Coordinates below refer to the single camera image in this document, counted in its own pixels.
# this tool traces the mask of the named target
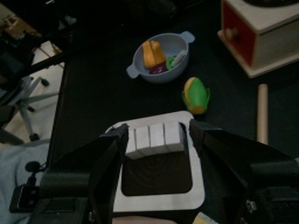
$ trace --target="chair wheel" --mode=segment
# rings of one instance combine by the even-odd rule
[[[30,112],[34,111],[34,108],[32,108],[32,107],[28,107],[26,109],[28,109]]]
[[[32,135],[29,135],[30,141],[37,141],[40,140],[40,137],[36,133],[33,133]]]
[[[50,85],[50,83],[45,80],[45,79],[41,79],[41,84],[48,87]]]

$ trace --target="wooden box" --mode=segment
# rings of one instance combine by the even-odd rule
[[[299,60],[299,3],[264,8],[244,0],[221,0],[219,38],[247,76]]]

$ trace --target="floor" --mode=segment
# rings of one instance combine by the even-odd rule
[[[37,49],[34,52],[33,63],[45,60],[53,54],[54,51],[52,44],[50,42],[45,42],[41,45],[41,48]],[[50,83],[48,87],[44,87],[41,84],[38,84],[32,95],[40,95],[60,90],[62,66],[64,65],[61,63],[32,74],[32,77],[41,76]],[[34,108],[34,112],[29,113],[32,121],[32,129],[38,134],[40,139],[49,139],[52,136],[52,123],[54,117],[57,98],[58,98],[57,96],[53,96],[52,98],[42,101],[37,101],[36,103],[32,104],[32,107]],[[18,113],[14,115],[13,120],[6,125],[5,130],[8,130],[10,133],[18,136],[25,143],[30,142]],[[9,146],[10,145],[6,143],[0,143],[0,150]]]

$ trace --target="black table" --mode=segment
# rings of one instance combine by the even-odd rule
[[[114,123],[185,110],[181,92],[192,76],[201,79],[211,91],[208,111],[195,119],[252,140],[257,85],[268,85],[268,144],[299,157],[299,63],[249,79],[217,38],[219,30],[220,1],[205,1],[163,30],[150,34],[117,32],[66,61],[50,137],[50,163]],[[155,85],[141,78],[129,79],[126,67],[145,39],[161,32],[184,31],[196,39],[191,43],[189,65],[177,80]]]

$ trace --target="green toy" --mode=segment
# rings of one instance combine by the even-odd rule
[[[205,113],[209,98],[209,89],[204,87],[199,78],[191,77],[184,84],[181,99],[187,109],[193,115],[201,115]]]

